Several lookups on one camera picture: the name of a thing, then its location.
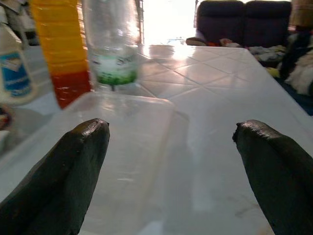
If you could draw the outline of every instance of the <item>clothes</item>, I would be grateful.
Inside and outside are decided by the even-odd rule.
[[[272,61],[272,62],[280,62],[284,55],[286,48],[278,45],[274,47],[249,47],[248,50],[258,61]]]
[[[286,80],[289,74],[294,70],[298,59],[313,49],[313,47],[309,47],[310,43],[311,32],[305,31],[297,34],[296,40],[289,46],[282,60],[279,72],[283,80]]]
[[[295,70],[285,80],[298,94],[310,95],[310,85],[313,82],[313,67],[296,66]]]
[[[206,45],[208,47],[220,47],[220,44],[218,43],[213,43],[213,42],[207,42]]]
[[[220,39],[220,43],[223,47],[242,47],[238,43],[233,42],[232,40],[228,38]]]
[[[295,70],[285,80],[298,94],[311,95],[313,84],[313,50],[302,56],[296,63]]]
[[[192,37],[186,39],[186,44],[189,46],[206,46],[206,44],[199,39]]]
[[[279,78],[279,70],[278,69],[268,67],[268,68],[266,68],[266,70],[272,77]]]

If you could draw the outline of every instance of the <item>red liquid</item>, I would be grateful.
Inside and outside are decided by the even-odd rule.
[[[91,91],[89,73],[87,71],[53,75],[51,80],[61,109],[68,106],[82,94]]]

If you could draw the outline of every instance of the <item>plastic bottle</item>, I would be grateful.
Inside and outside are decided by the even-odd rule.
[[[22,42],[6,25],[7,18],[0,7],[0,103],[20,105],[36,95],[22,53]]]
[[[61,108],[91,90],[77,3],[77,0],[30,2],[37,34]]]
[[[129,84],[137,78],[137,10],[134,0],[83,0],[92,71],[98,85]]]

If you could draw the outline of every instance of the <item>white bottle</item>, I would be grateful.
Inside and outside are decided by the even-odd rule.
[[[134,0],[83,0],[89,59],[100,86],[137,78],[138,18]]]
[[[6,25],[7,18],[0,7],[0,103],[21,105],[36,95],[22,53],[22,42]]]

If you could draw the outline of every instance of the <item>blue label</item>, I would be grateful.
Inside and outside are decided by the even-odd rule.
[[[0,56],[4,89],[11,96],[23,96],[31,92],[30,80],[18,53]]]

